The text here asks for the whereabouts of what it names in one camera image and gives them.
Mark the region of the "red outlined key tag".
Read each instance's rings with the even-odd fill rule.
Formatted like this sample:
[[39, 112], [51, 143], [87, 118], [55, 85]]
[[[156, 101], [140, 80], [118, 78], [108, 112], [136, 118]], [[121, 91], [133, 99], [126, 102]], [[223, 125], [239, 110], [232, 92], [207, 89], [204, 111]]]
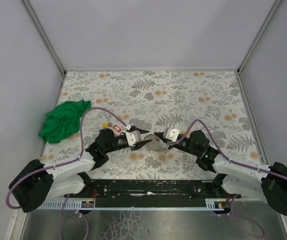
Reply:
[[122, 129], [118, 126], [118, 125], [114, 125], [113, 128], [120, 133], [122, 131]]

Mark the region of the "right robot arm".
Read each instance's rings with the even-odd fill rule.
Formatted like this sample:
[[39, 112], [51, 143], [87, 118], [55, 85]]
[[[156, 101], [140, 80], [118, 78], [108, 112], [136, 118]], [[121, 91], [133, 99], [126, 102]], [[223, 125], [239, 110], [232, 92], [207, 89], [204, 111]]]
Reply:
[[201, 169], [217, 174], [221, 187], [228, 194], [261, 200], [287, 216], [287, 167], [284, 164], [228, 159], [210, 145], [202, 130], [193, 131], [189, 137], [172, 128], [154, 135], [170, 149], [194, 155]]

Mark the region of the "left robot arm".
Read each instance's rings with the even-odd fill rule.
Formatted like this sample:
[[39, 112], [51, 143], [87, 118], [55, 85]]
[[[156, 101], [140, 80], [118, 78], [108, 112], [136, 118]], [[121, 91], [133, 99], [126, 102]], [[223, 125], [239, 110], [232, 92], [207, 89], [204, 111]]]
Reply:
[[88, 148], [82, 148], [81, 154], [77, 157], [47, 164], [41, 163], [38, 159], [30, 161], [9, 184], [7, 206], [15, 208], [10, 203], [10, 197], [13, 196], [18, 208], [29, 213], [48, 199], [79, 194], [90, 181], [86, 172], [104, 165], [109, 159], [109, 153], [127, 148], [131, 151], [141, 149], [149, 143], [148, 140], [142, 139], [142, 135], [147, 133], [148, 130], [134, 125], [119, 135], [105, 128]]

